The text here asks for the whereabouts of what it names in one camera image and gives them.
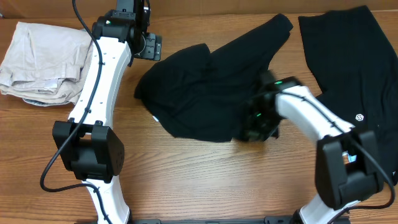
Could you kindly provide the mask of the light blue cloth right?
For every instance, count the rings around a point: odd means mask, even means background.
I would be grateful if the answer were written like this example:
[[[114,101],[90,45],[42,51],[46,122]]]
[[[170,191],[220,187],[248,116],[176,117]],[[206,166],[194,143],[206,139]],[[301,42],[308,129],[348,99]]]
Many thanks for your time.
[[[348,152],[344,152],[343,157],[347,158],[349,163],[354,162],[356,160],[356,156],[351,156],[348,154]]]

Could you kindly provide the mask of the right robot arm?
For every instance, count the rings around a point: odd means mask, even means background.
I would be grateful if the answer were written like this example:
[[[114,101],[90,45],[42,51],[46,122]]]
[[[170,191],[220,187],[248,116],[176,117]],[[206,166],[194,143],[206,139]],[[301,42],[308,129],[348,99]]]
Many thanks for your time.
[[[266,223],[348,223],[345,212],[383,189],[374,133],[333,114],[295,77],[276,80],[271,71],[260,72],[245,105],[243,141],[277,138],[287,119],[316,146],[316,196],[291,217],[268,217]]]

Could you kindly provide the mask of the light blue garment under beige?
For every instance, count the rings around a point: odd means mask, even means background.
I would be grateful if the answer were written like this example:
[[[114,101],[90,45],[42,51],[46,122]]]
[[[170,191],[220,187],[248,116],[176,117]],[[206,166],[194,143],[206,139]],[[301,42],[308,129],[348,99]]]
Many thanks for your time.
[[[46,102],[41,102],[41,101],[37,101],[37,100],[30,100],[27,98],[23,98],[22,99],[25,103],[28,103],[30,105],[35,105],[35,106],[41,106],[41,107],[48,107],[48,106],[61,106],[61,105],[67,105],[68,102],[64,101],[61,103],[46,103]]]

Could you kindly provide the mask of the folded beige clothes stack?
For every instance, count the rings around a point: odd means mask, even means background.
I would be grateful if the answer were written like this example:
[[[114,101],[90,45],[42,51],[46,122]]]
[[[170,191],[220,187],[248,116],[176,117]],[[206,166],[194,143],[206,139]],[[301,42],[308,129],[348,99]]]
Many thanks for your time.
[[[1,63],[1,93],[75,104],[92,53],[92,39],[83,30],[18,22]]]

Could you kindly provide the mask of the black t-shirt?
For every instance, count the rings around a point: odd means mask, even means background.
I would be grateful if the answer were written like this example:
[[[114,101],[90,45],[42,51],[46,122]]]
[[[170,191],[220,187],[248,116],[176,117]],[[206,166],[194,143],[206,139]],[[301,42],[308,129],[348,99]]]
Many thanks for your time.
[[[134,96],[175,138],[241,141],[244,102],[292,28],[278,14],[214,52],[206,44],[180,50],[149,69]]]

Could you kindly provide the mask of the black garment pile right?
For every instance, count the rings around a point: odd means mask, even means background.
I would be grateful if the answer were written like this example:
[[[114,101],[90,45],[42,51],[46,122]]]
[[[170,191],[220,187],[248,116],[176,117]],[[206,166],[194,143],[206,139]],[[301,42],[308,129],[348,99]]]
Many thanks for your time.
[[[375,132],[381,166],[397,183],[397,55],[367,6],[298,18],[318,100]]]

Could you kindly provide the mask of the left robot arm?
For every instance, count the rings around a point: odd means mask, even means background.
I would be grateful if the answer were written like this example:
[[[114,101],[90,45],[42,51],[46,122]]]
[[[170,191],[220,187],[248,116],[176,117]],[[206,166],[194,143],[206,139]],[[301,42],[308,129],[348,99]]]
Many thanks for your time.
[[[67,121],[52,130],[66,170],[88,189],[97,223],[132,223],[119,175],[124,145],[113,131],[113,113],[125,69],[135,58],[160,60],[162,38],[148,33],[150,8],[122,9],[93,25],[92,56],[83,89]]]

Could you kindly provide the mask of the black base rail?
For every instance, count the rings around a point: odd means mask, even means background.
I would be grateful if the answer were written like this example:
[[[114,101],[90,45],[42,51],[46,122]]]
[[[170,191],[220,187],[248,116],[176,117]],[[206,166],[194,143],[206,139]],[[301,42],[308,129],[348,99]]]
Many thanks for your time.
[[[169,220],[159,219],[127,219],[127,224],[299,224],[290,216],[271,216],[255,219],[221,219],[221,220]]]

